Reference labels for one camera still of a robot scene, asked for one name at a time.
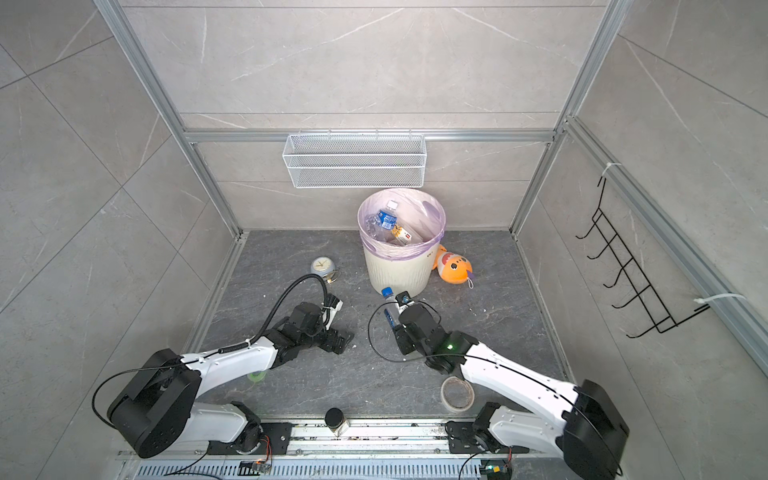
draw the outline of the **dark gray floor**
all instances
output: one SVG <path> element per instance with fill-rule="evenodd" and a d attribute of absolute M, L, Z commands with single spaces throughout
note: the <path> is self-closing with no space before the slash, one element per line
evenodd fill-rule
<path fill-rule="evenodd" d="M 445 329 L 460 329 L 509 359 L 563 379 L 509 233 L 448 232 L 442 243 L 467 257 L 477 277 L 475 288 L 470 290 L 467 284 L 451 285 L 432 273 L 429 285 L 418 298 L 441 313 Z M 329 286 L 329 291 L 344 302 L 333 326 L 355 334 L 352 346 L 340 356 L 317 348 L 305 350 L 292 362 L 270 370 L 258 384 L 241 377 L 211 390 L 201 400 L 240 400 L 257 415 L 266 417 L 317 417 L 332 407 L 354 416 L 450 416 L 440 402 L 443 375 L 422 362 L 383 362 L 371 350 L 366 325 L 383 298 L 368 281 L 357 232 L 251 232 L 204 348 L 253 335 L 277 297 L 293 280 L 308 273 L 310 262 L 320 255 L 333 258 L 341 269 L 339 279 Z M 307 281 L 287 297 L 275 321 L 302 301 L 321 300 L 319 286 Z M 381 312 L 374 319 L 372 339 L 386 356 L 402 358 Z M 487 401 L 514 407 L 506 398 L 481 386 L 475 386 L 475 393 L 475 404 L 463 416 L 476 415 Z"/>

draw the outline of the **trash can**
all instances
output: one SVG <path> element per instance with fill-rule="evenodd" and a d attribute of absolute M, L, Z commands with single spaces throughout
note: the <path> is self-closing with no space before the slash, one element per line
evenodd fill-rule
<path fill-rule="evenodd" d="M 406 220 L 424 238 L 424 243 L 399 247 L 372 238 L 366 232 L 366 217 L 387 204 L 397 202 L 397 217 Z M 412 188 L 389 188 L 366 198 L 357 210 L 362 249 L 366 256 L 368 277 L 377 293 L 392 288 L 418 295 L 424 290 L 432 272 L 435 255 L 445 234 L 445 211 L 430 194 Z"/>

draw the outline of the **black cable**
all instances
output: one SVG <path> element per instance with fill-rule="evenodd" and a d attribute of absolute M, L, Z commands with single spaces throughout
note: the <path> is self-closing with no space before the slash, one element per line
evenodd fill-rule
<path fill-rule="evenodd" d="M 462 463 L 462 467 L 458 470 L 458 480 L 462 480 L 462 470 L 464 470 L 464 467 L 469 463 L 470 460 L 472 460 L 474 457 L 480 455 L 481 453 L 486 453 L 488 450 L 484 450 L 482 452 L 473 453 L 472 455 L 467 458 L 464 463 Z"/>
<path fill-rule="evenodd" d="M 494 362 L 493 360 L 486 359 L 486 358 L 481 357 L 481 356 L 467 355 L 466 353 L 436 353 L 436 354 L 432 354 L 432 355 L 422 355 L 422 356 L 416 356 L 416 357 L 412 357 L 410 359 L 402 359 L 402 360 L 388 359 L 387 357 L 385 357 L 384 355 L 379 353 L 379 351 L 376 349 L 376 347 L 373 346 L 373 340 L 371 338 L 371 323 L 373 323 L 373 317 L 376 316 L 376 312 L 378 312 L 381 307 L 383 307 L 385 305 L 389 305 L 390 303 L 397 303 L 397 302 L 386 302 L 386 303 L 382 303 L 381 305 L 377 306 L 376 309 L 373 310 L 373 313 L 371 314 L 371 318 L 368 320 L 368 344 L 371 346 L 371 349 L 373 350 L 373 352 L 380 359 L 385 360 L 385 361 L 390 362 L 390 363 L 404 363 L 404 362 L 415 362 L 417 360 L 432 359 L 432 358 L 444 357 L 444 356 L 448 356 L 448 357 L 464 357 L 466 359 L 477 359 L 477 360 L 482 360 L 484 362 L 492 363 L 493 365 L 500 366 L 503 369 L 509 370 L 510 372 L 517 373 L 518 375 L 523 376 L 526 379 L 529 379 L 532 382 L 535 382 L 535 383 L 543 386 L 547 390 L 550 390 L 555 395 L 557 395 L 560 398 L 562 398 L 563 400 L 565 400 L 573 408 L 573 410 L 576 413 L 581 415 L 581 417 L 584 420 L 587 421 L 587 423 L 590 425 L 590 427 L 592 427 L 592 429 L 595 431 L 595 433 L 598 434 L 598 437 L 603 442 L 603 445 L 605 445 L 605 448 L 608 450 L 608 453 L 611 454 L 611 458 L 614 460 L 614 463 L 616 464 L 616 475 L 619 476 L 619 477 L 623 477 L 624 476 L 624 470 L 622 470 L 621 464 L 619 463 L 618 459 L 616 458 L 616 455 L 614 455 L 613 451 L 611 451 L 611 447 L 608 446 L 608 443 L 603 438 L 603 435 L 600 433 L 600 430 L 598 430 L 598 428 L 596 426 L 594 426 L 594 423 L 592 423 L 592 421 L 584 414 L 584 412 L 582 412 L 580 409 L 578 409 L 576 407 L 576 405 L 571 400 L 568 399 L 568 397 L 563 396 L 560 392 L 558 392 L 557 390 L 553 389 L 549 385 L 547 385 L 547 384 L 545 384 L 543 382 L 539 382 L 537 379 L 534 379 L 534 378 L 532 378 L 532 377 L 530 377 L 528 375 L 525 375 L 523 372 L 519 372 L 519 371 L 517 371 L 517 370 L 515 370 L 515 369 L 513 369 L 513 368 L 511 368 L 509 366 L 506 366 L 506 365 L 504 365 L 502 363 Z"/>
<path fill-rule="evenodd" d="M 183 468 L 179 468 L 178 470 L 176 470 L 176 471 L 174 471 L 174 472 L 171 472 L 171 473 L 167 473 L 167 474 L 165 474 L 165 475 L 163 475 L 163 476 L 164 476 L 164 477 L 167 477 L 168 475 L 178 475 L 178 474 L 180 474 L 181 472 L 183 472 L 184 470 L 186 470 L 187 468 L 189 468 L 189 467 L 191 467 L 191 466 L 194 466 L 194 465 L 196 465 L 196 464 L 197 464 L 197 463 L 198 463 L 200 460 L 202 460 L 203 458 L 205 458 L 205 455 L 208 455 L 208 452 L 205 452 L 205 453 L 203 454 L 203 456 L 202 456 L 202 457 L 198 458 L 197 460 L 195 460 L 194 462 L 190 463 L 190 464 L 189 464 L 189 465 L 187 465 L 186 467 L 183 467 Z"/>
<path fill-rule="evenodd" d="M 224 480 L 218 475 L 214 475 L 212 473 L 203 473 L 203 472 L 178 472 L 178 473 L 167 473 L 165 475 L 199 475 L 201 477 L 211 477 L 211 478 L 215 478 L 216 480 Z"/>
<path fill-rule="evenodd" d="M 326 298 L 328 298 L 328 287 L 326 286 L 326 281 L 323 280 L 323 278 L 320 275 L 316 275 L 315 273 L 308 273 L 307 275 L 300 276 L 299 278 L 295 279 L 293 283 L 291 283 L 288 286 L 288 288 L 286 288 L 283 294 L 280 295 L 280 298 L 277 299 L 275 306 L 272 307 L 270 314 L 266 316 L 266 320 L 264 320 L 264 324 L 261 326 L 258 333 L 253 337 L 251 337 L 250 339 L 251 343 L 258 340 L 264 334 L 264 332 L 266 332 L 266 328 L 270 325 L 270 322 L 272 321 L 272 318 L 275 316 L 275 313 L 277 313 L 277 309 L 280 308 L 280 304 L 283 303 L 283 300 L 286 299 L 290 291 L 296 288 L 296 286 L 299 283 L 302 283 L 304 280 L 307 280 L 309 278 L 317 279 L 317 281 L 320 282 L 320 286 L 323 288 L 323 305 L 325 304 Z"/>
<path fill-rule="evenodd" d="M 191 362 L 186 363 L 176 363 L 174 365 L 165 365 L 165 366 L 148 366 L 140 369 L 130 369 L 130 370 L 124 370 L 122 372 L 115 373 L 113 376 L 109 377 L 105 381 L 103 381 L 98 387 L 96 387 L 96 391 L 94 392 L 93 396 L 91 397 L 91 409 L 94 411 L 94 414 L 98 417 L 99 420 L 101 420 L 106 426 L 108 426 L 111 429 L 117 430 L 117 427 L 112 425 L 107 419 L 105 419 L 101 414 L 96 410 L 96 395 L 98 394 L 98 391 L 101 390 L 101 387 L 104 386 L 105 383 L 109 382 L 116 376 L 124 375 L 125 373 L 132 373 L 132 372 L 143 372 L 144 370 L 162 370 L 162 369 L 172 369 L 174 367 L 177 367 L 179 365 L 188 365 L 190 363 L 198 362 L 199 360 L 193 360 Z"/>

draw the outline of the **gray tile wall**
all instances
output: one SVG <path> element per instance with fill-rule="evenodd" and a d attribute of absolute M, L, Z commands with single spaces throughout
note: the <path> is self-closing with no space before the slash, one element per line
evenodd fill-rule
<path fill-rule="evenodd" d="M 579 113 L 768 319 L 768 3 L 635 2 Z"/>
<path fill-rule="evenodd" d="M 87 396 L 182 348 L 232 238 L 90 0 L 6 3 L 0 477 L 102 478 Z"/>
<path fill-rule="evenodd" d="M 282 159 L 283 144 L 199 144 L 242 228 L 355 230 L 357 209 L 375 188 L 296 189 Z M 541 142 L 432 142 L 424 191 L 445 208 L 447 228 L 509 228 Z"/>
<path fill-rule="evenodd" d="M 762 478 L 768 379 L 714 312 L 664 334 L 629 339 L 651 323 L 618 265 L 590 228 L 601 171 L 566 141 L 525 222 L 520 243 L 576 378 L 600 383 L 630 427 L 630 478 Z M 699 295 L 609 184 L 602 206 L 676 319 Z M 618 247 L 623 260 L 625 251 Z M 642 277 L 630 273 L 638 288 Z M 644 295 L 652 312 L 660 306 Z"/>
<path fill-rule="evenodd" d="M 190 128 L 552 128 L 605 2 L 125 0 Z M 374 190 L 296 190 L 278 144 L 202 144 L 244 228 L 356 228 Z M 430 144 L 449 228 L 505 229 L 541 144 Z"/>
<path fill-rule="evenodd" d="M 178 110 L 218 127 L 552 127 L 604 11 L 550 0 L 139 3 L 126 15 Z"/>

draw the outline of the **white wire basket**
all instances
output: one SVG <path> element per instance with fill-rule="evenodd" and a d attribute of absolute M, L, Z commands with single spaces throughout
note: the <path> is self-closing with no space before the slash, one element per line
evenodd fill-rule
<path fill-rule="evenodd" d="M 296 188 L 421 187 L 427 147 L 421 134 L 292 134 L 283 160 Z"/>

